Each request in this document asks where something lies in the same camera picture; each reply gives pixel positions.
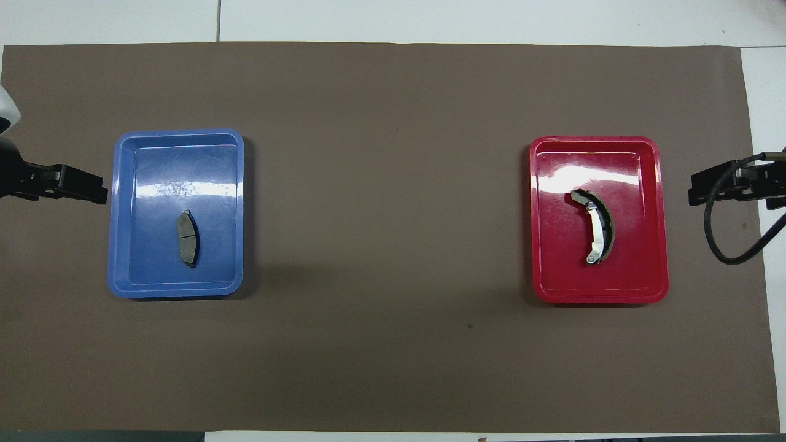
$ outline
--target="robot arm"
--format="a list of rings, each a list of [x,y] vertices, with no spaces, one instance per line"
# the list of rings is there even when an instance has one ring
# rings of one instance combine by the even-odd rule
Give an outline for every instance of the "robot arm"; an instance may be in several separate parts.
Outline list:
[[[0,135],[22,115],[5,89],[0,86]],[[106,204],[104,179],[65,164],[42,166],[22,160],[17,147],[0,137],[0,198],[7,195],[37,201],[46,198],[73,198]]]

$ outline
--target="red tray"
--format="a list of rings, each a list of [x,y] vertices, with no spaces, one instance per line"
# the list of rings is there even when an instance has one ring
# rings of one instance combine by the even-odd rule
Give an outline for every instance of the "red tray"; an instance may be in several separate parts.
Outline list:
[[[543,137],[530,148],[535,292],[554,304],[648,304],[669,289],[660,151],[645,137]],[[569,193],[589,190],[612,214],[608,258],[586,262],[592,227]]]

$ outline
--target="tray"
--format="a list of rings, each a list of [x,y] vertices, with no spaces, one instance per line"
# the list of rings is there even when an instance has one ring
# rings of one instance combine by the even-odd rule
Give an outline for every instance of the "tray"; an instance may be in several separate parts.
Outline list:
[[[644,137],[543,137],[530,147],[535,292],[554,304],[648,304],[669,288],[657,145]],[[589,265],[592,227],[572,190],[608,206],[615,240]]]
[[[221,297],[243,280],[243,138],[232,129],[125,134],[115,146],[108,284],[123,298]],[[189,210],[196,266],[175,220]]]

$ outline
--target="white table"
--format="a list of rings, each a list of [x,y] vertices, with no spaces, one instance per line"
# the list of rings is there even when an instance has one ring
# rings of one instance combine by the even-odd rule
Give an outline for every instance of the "white table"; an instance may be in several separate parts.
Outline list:
[[[786,2],[780,0],[0,2],[0,53],[3,45],[219,40],[736,46],[742,52],[754,151],[786,145]],[[760,203],[762,231],[784,210],[767,211]],[[786,234],[770,243],[764,260],[778,406],[786,410],[786,272],[779,268],[786,262]],[[780,425],[786,428],[786,413]],[[215,432],[206,440],[454,442],[482,436],[497,441],[677,435]]]

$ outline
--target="blue tray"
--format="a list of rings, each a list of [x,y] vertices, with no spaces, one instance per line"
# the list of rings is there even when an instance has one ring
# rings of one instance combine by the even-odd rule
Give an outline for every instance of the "blue tray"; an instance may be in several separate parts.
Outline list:
[[[232,129],[125,134],[115,145],[109,288],[122,298],[221,297],[243,280],[243,138]],[[175,220],[190,210],[196,267]]]

